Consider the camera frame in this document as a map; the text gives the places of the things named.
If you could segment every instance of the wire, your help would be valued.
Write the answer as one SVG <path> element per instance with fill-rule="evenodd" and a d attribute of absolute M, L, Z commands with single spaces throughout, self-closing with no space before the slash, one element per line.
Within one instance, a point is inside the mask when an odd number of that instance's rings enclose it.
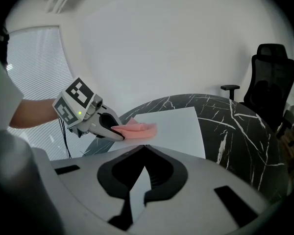
<path fill-rule="evenodd" d="M 65 133 L 65 125 L 64 125 L 64 121 L 63 121 L 60 117 L 58 118 L 58 120 L 59 120 L 60 129 L 61 129 L 61 132 L 62 132 L 62 135 L 63 135 L 64 145 L 65 145 L 66 150 L 67 150 L 67 152 L 68 152 L 69 159 L 71 159 L 72 156 L 71 156 L 71 153 L 70 153 L 69 148 L 68 148 L 67 135 L 66 135 L 66 133 Z"/>

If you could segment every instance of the table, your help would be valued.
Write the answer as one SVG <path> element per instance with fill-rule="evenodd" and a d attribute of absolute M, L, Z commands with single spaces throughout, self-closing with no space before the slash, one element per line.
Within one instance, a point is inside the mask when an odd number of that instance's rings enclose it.
<path fill-rule="evenodd" d="M 270 203 L 286 196 L 288 172 L 278 140 L 252 110 L 227 98 L 207 94 L 167 96 L 142 104 L 120 117 L 195 107 L 206 159 L 212 160 L 260 191 Z M 107 152 L 112 141 L 95 139 L 85 156 Z"/>

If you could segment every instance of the chair backrest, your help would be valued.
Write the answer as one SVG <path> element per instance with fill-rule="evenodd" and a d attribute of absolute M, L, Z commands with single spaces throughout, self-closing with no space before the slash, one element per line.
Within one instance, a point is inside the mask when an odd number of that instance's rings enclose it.
<path fill-rule="evenodd" d="M 251 63 L 252 77 L 244 103 L 275 131 L 281 124 L 294 83 L 294 60 L 276 55 L 254 55 Z"/>
<path fill-rule="evenodd" d="M 262 44 L 258 46 L 257 55 L 288 58 L 284 45 Z"/>

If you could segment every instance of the office chair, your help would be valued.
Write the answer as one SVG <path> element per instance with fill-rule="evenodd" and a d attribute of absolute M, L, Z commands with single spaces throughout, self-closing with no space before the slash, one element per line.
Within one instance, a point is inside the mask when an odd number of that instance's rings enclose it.
<path fill-rule="evenodd" d="M 252 77 L 248 91 L 241 104 L 257 113 L 275 132 L 283 122 L 277 137 L 284 134 L 286 128 L 294 125 L 294 116 L 283 111 L 286 100 L 294 83 L 294 60 L 288 59 L 283 45 L 259 45 L 257 55 L 251 59 Z M 234 100 L 237 85 L 223 85 L 222 90 L 230 91 Z"/>

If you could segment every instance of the pink cloth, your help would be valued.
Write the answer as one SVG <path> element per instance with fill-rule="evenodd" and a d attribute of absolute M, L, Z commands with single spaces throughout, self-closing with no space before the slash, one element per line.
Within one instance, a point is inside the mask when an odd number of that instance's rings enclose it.
<path fill-rule="evenodd" d="M 155 123 L 138 123 L 131 117 L 126 125 L 117 125 L 111 127 L 113 130 L 120 132 L 125 139 L 144 139 L 156 136 L 157 124 Z"/>

